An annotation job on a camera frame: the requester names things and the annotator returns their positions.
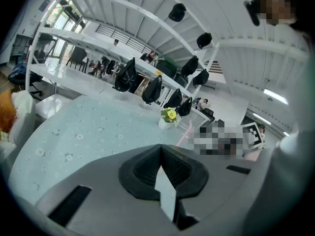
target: table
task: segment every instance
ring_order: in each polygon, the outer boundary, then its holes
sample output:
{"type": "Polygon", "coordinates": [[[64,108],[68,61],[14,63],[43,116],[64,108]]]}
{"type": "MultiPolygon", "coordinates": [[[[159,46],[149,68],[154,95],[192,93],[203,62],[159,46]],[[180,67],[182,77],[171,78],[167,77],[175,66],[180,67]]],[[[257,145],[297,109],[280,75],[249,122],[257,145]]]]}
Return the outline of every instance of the table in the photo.
{"type": "MultiPolygon", "coordinates": [[[[161,130],[158,120],[157,112],[80,96],[35,130],[13,165],[9,186],[34,205],[50,187],[93,160],[152,144],[176,145],[184,131],[161,130]]],[[[185,142],[181,146],[189,148],[185,142]]]]}

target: person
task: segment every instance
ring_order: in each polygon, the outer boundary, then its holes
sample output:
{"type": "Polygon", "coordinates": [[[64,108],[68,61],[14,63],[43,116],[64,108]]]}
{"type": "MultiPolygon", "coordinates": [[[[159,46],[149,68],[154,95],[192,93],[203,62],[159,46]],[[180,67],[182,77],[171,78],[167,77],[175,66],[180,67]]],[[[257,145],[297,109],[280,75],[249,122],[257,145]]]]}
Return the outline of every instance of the person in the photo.
{"type": "Polygon", "coordinates": [[[259,124],[258,125],[258,129],[259,129],[259,132],[260,132],[260,136],[262,138],[262,145],[259,148],[262,148],[265,145],[265,129],[266,129],[266,126],[264,124],[259,124]]]}
{"type": "MultiPolygon", "coordinates": [[[[114,40],[114,46],[117,46],[118,43],[119,43],[119,40],[115,39],[114,40]]],[[[101,59],[102,59],[103,69],[101,70],[100,74],[98,75],[98,77],[100,79],[102,78],[102,74],[104,73],[105,69],[107,68],[108,64],[110,63],[110,60],[105,56],[103,56],[101,59]]],[[[92,72],[89,72],[89,74],[94,75],[96,71],[97,71],[97,66],[93,69],[92,72]]]]}
{"type": "Polygon", "coordinates": [[[271,25],[287,24],[314,43],[313,0],[260,0],[260,15],[271,25]]]}
{"type": "Polygon", "coordinates": [[[208,107],[208,99],[200,99],[197,110],[202,111],[208,107]]]}
{"type": "Polygon", "coordinates": [[[144,53],[140,59],[147,63],[151,63],[154,60],[154,57],[157,56],[157,53],[155,51],[151,51],[150,53],[144,53]]]}

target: black backpack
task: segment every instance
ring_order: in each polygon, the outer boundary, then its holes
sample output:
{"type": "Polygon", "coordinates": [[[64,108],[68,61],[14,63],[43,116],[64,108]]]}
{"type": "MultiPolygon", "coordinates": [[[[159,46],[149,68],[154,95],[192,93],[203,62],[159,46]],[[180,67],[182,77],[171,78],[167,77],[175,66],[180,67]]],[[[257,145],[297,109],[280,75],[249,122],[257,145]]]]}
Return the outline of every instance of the black backpack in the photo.
{"type": "Polygon", "coordinates": [[[187,116],[190,113],[192,105],[192,98],[188,98],[187,101],[185,101],[177,110],[177,113],[181,116],[187,116]]]}
{"type": "Polygon", "coordinates": [[[114,87],[117,91],[126,92],[136,78],[134,58],[124,65],[116,76],[114,87]]]}
{"type": "Polygon", "coordinates": [[[182,3],[177,3],[173,6],[172,11],[168,14],[168,18],[180,22],[185,16],[186,7],[182,3]]]}
{"type": "Polygon", "coordinates": [[[179,89],[177,89],[172,96],[169,98],[168,102],[164,105],[164,108],[176,108],[182,102],[182,94],[179,89]]]}
{"type": "Polygon", "coordinates": [[[193,74],[198,68],[198,57],[193,56],[187,63],[183,66],[181,75],[187,77],[190,74],[193,74]]]}
{"type": "Polygon", "coordinates": [[[152,80],[146,89],[144,89],[144,92],[142,94],[142,99],[146,103],[152,103],[156,101],[160,94],[162,89],[162,76],[158,76],[154,80],[152,80]]]}
{"type": "Polygon", "coordinates": [[[204,85],[207,83],[209,79],[209,73],[206,69],[203,69],[201,73],[199,73],[194,79],[192,80],[192,84],[196,85],[204,85]]]}
{"type": "Polygon", "coordinates": [[[204,33],[197,38],[197,45],[200,49],[211,43],[212,36],[210,33],[204,33]]]}

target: pink object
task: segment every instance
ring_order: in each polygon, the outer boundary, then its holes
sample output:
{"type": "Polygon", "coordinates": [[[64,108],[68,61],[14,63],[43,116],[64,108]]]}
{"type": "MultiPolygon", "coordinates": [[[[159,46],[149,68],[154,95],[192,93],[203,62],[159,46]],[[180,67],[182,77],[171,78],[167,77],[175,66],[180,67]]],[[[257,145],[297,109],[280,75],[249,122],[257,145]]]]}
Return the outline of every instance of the pink object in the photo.
{"type": "Polygon", "coordinates": [[[191,119],[190,119],[190,120],[189,120],[189,127],[188,127],[187,131],[185,132],[185,134],[183,135],[183,137],[178,141],[178,143],[176,144],[176,146],[179,146],[179,145],[183,142],[183,140],[185,139],[186,135],[188,135],[188,133],[190,132],[191,128],[192,128],[192,122],[191,122],[191,119]]]}

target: fluorescent light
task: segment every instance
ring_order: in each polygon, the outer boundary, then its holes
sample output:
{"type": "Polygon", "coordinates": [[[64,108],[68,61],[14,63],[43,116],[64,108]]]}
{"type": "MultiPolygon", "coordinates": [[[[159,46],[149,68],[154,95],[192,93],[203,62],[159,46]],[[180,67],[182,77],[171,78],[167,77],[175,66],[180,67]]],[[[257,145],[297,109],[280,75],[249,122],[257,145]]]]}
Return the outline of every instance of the fluorescent light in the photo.
{"type": "Polygon", "coordinates": [[[278,95],[277,93],[272,92],[272,91],[270,91],[268,89],[265,89],[264,93],[269,95],[269,96],[271,96],[271,97],[274,97],[275,99],[277,99],[277,100],[283,102],[284,104],[288,105],[288,102],[286,101],[286,99],[284,97],[282,97],[281,95],[278,95]]]}
{"type": "Polygon", "coordinates": [[[267,123],[268,125],[271,125],[271,122],[267,121],[265,118],[259,116],[258,114],[253,113],[254,116],[256,116],[257,118],[263,120],[265,123],[267,123]]]}

